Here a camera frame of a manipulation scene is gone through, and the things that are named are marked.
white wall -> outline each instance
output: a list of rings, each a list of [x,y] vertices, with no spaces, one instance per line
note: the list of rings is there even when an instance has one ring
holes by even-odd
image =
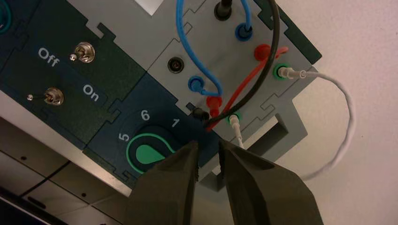
[[[356,101],[358,124],[350,151],[333,171],[307,182],[324,223],[398,224],[398,1],[277,3],[323,54],[315,67],[340,80]],[[300,175],[333,157],[348,114],[343,95],[319,79],[294,104],[308,136],[277,163]],[[218,222],[208,224],[231,224],[225,192],[197,191],[196,204],[206,206]],[[201,211],[196,207],[194,213]],[[193,218],[204,224],[202,216]]]

gray plastic housing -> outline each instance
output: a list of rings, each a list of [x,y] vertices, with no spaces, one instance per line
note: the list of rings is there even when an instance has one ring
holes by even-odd
[[[216,88],[196,68],[176,32],[176,0],[164,0],[152,16],[133,0],[68,0],[87,19],[87,27],[98,36],[101,22],[115,35],[114,42],[133,60],[142,66],[163,87],[173,94],[176,105],[186,114],[189,103],[207,110],[206,97],[194,93],[188,88],[188,80],[202,76],[205,88]],[[216,0],[186,0],[184,5],[184,30],[199,59],[223,85],[224,99],[220,110],[240,84],[240,82],[258,65],[254,58],[254,49],[261,44],[271,44],[272,30],[257,16],[262,9],[248,0],[252,10],[253,37],[241,42],[235,37],[235,28],[245,21],[245,13],[240,1],[233,1],[233,12],[226,21],[218,21],[214,16]],[[281,20],[279,46],[287,46],[289,51],[275,60],[274,65],[287,63],[296,70],[310,70],[311,63],[300,50],[285,36],[288,29]],[[172,57],[184,61],[184,69],[179,74],[171,73],[167,63]],[[240,100],[252,87],[252,80],[240,95]],[[269,119],[276,117],[278,124],[265,134],[252,149],[266,159],[275,161],[307,135],[306,129],[292,103],[313,79],[278,80],[267,76],[257,94],[240,111],[240,126],[243,140],[257,132]],[[234,132],[227,121],[221,121],[214,131],[227,141],[234,140]],[[211,160],[207,169],[202,168],[201,177],[209,173],[217,160]]]

number 5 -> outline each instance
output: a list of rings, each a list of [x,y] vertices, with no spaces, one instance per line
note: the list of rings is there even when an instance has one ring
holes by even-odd
[[[119,139],[125,142],[128,142],[130,140],[130,137],[127,134],[119,134]]]

black socket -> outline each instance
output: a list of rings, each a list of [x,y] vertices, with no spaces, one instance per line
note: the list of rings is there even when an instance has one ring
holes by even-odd
[[[214,7],[214,16],[219,21],[226,21],[232,14],[232,1],[231,4],[224,5],[222,2],[217,3]]]
[[[200,121],[206,121],[209,120],[210,115],[208,112],[203,111],[201,108],[195,108],[192,111],[192,116]]]
[[[179,57],[173,57],[168,61],[167,67],[171,73],[179,74],[184,69],[184,61]]]

dark green panel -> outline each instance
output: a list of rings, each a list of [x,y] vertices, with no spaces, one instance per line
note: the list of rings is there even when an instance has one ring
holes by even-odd
[[[86,23],[66,0],[42,0],[25,30],[18,28],[27,40],[20,49],[13,49],[0,74],[2,90],[81,149],[105,121],[112,122],[118,116],[118,112],[108,111],[110,105],[117,99],[123,101],[145,73],[113,42],[115,35],[103,24],[98,25],[104,34],[99,38]],[[70,61],[69,55],[83,41],[93,45],[94,61]],[[41,48],[59,62],[52,66],[54,60],[48,63],[42,59],[38,53]],[[97,102],[83,92],[86,84],[99,95]],[[61,106],[26,101],[27,94],[41,95],[49,87],[64,93]]]
[[[268,1],[254,0],[254,2],[256,2],[257,5],[259,5],[259,7],[262,9],[258,17],[270,30],[272,30],[274,28],[274,24]],[[305,56],[305,58],[307,58],[307,60],[311,64],[316,63],[322,57],[321,53],[315,48],[315,46],[307,39],[307,37],[300,31],[300,29],[293,23],[293,21],[280,7],[279,16],[288,27],[288,29],[285,31],[285,35],[287,36],[287,38],[298,48],[298,50]]]

